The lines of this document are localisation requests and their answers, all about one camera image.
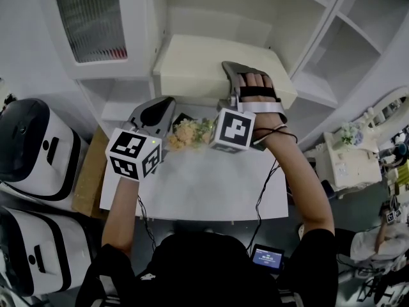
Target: hand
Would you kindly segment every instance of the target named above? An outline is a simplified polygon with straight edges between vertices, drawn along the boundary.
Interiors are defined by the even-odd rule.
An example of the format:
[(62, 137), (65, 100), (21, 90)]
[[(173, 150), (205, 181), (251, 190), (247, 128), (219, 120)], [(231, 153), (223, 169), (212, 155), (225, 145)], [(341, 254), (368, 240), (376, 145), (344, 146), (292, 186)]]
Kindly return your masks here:
[[(261, 76), (260, 74), (247, 73), (244, 78), (239, 75), (240, 86), (264, 86), (266, 88), (273, 88), (273, 83), (269, 76)], [(244, 102), (275, 102), (272, 97), (244, 97), (242, 98)], [(262, 127), (273, 129), (282, 124), (280, 115), (277, 113), (259, 113), (257, 114), (256, 121), (254, 123), (254, 129), (259, 129)]]
[(381, 224), (382, 225), (387, 225), (388, 224), (388, 217), (387, 214), (390, 212), (390, 210), (385, 209), (382, 211), (382, 216), (381, 216)]

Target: fiducial marker cube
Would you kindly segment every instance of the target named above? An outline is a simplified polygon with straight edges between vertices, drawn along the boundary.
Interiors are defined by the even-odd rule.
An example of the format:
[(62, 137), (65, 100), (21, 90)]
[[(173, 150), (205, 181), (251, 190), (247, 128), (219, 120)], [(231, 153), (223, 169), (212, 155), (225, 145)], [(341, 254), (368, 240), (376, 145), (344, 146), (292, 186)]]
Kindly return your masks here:
[(213, 123), (210, 148), (230, 154), (248, 150), (255, 119), (256, 115), (253, 113), (239, 113), (222, 108)]
[(105, 154), (115, 173), (140, 181), (162, 161), (162, 140), (128, 130), (115, 129)]

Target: wrist strap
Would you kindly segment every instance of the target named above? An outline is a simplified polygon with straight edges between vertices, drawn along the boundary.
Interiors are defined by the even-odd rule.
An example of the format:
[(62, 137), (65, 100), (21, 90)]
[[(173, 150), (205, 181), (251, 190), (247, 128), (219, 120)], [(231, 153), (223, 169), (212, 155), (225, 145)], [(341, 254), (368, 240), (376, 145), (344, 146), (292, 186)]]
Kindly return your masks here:
[(286, 114), (281, 102), (240, 102), (237, 101), (237, 111), (244, 113), (277, 113), (280, 115), (281, 121), (287, 123)]
[(244, 97), (254, 97), (261, 95), (262, 97), (274, 98), (276, 102), (281, 102), (280, 98), (277, 98), (273, 88), (267, 88), (264, 86), (241, 86), (240, 87), (240, 98)]
[(259, 138), (257, 140), (255, 140), (254, 142), (252, 142), (252, 145), (258, 145), (260, 142), (263, 142), (269, 135), (273, 134), (273, 133), (281, 133), (281, 134), (285, 134), (287, 136), (292, 136), (295, 138), (295, 142), (298, 143), (298, 138), (296, 135), (292, 134), (292, 133), (287, 133), (287, 132), (282, 132), (282, 129), (288, 128), (286, 124), (280, 124), (276, 127), (274, 127), (273, 129), (264, 129), (264, 128), (260, 128), (260, 129), (255, 129), (253, 130), (253, 132), (256, 132), (258, 130), (269, 130), (270, 133), (265, 134), (262, 138)]

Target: frosted glass panel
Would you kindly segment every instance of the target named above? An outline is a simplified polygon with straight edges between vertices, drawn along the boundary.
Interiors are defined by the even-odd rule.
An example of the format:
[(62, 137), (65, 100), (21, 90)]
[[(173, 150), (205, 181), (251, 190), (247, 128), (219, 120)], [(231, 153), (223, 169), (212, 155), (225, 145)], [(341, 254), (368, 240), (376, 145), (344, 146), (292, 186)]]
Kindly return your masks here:
[(77, 62), (127, 58), (120, 0), (57, 0), (57, 4)]

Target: small screen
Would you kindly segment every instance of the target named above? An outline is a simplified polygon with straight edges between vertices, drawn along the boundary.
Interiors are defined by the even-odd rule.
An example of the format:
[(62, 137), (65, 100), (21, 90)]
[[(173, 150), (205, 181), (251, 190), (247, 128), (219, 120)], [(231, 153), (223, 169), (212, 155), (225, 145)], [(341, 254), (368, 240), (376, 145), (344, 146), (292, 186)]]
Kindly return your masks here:
[(253, 262), (262, 266), (268, 266), (272, 269), (279, 269), (282, 254), (273, 253), (271, 251), (256, 249), (254, 253)]

